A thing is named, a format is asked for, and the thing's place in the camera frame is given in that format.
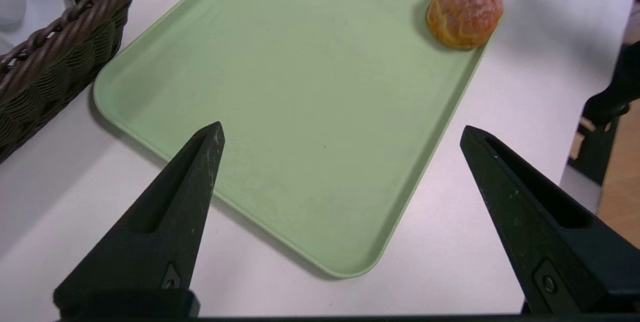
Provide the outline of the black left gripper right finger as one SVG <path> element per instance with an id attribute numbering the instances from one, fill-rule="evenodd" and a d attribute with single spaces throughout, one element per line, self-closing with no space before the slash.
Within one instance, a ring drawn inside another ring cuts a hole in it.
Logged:
<path id="1" fill-rule="evenodd" d="M 491 133 L 460 147 L 532 315 L 638 315 L 637 247 Z"/>

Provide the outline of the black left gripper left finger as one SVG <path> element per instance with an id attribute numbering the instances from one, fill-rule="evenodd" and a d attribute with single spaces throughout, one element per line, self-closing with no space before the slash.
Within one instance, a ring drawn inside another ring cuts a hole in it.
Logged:
<path id="1" fill-rule="evenodd" d="M 62 319 L 185 319 L 226 138 L 199 129 L 54 290 Z"/>

